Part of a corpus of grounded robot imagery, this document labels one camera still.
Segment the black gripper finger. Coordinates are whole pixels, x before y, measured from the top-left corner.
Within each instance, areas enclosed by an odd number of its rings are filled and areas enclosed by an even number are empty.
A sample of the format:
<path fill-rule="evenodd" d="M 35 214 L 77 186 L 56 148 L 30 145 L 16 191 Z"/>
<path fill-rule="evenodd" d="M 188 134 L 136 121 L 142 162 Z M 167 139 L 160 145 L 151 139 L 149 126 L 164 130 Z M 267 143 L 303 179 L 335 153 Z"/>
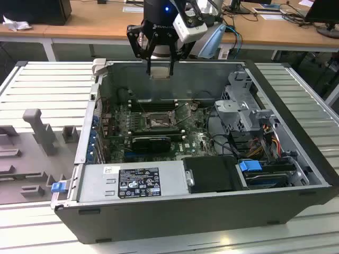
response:
<path fill-rule="evenodd" d="M 193 49 L 195 45 L 195 41 L 184 43 L 181 48 L 177 48 L 176 43 L 179 39 L 178 37 L 174 37 L 171 34 L 169 34 L 171 37 L 168 39 L 168 46 L 170 50 L 170 69 L 169 74 L 172 76 L 174 74 L 174 63 L 176 61 L 179 61 L 181 59 L 186 59 L 188 55 L 190 54 L 191 50 Z"/>
<path fill-rule="evenodd" d="M 139 37 L 140 34 L 143 33 L 141 26 L 135 26 L 135 25 L 128 25 L 127 26 L 127 37 L 129 40 L 129 43 L 132 47 L 132 50 L 137 58 L 143 59 L 147 61 L 147 69 L 146 73 L 150 76 L 150 70 L 151 70 L 151 56 L 155 50 L 155 47 L 159 43 L 159 34 L 154 32 L 152 34 L 151 39 L 148 40 L 147 46 L 144 49 L 139 44 Z"/>

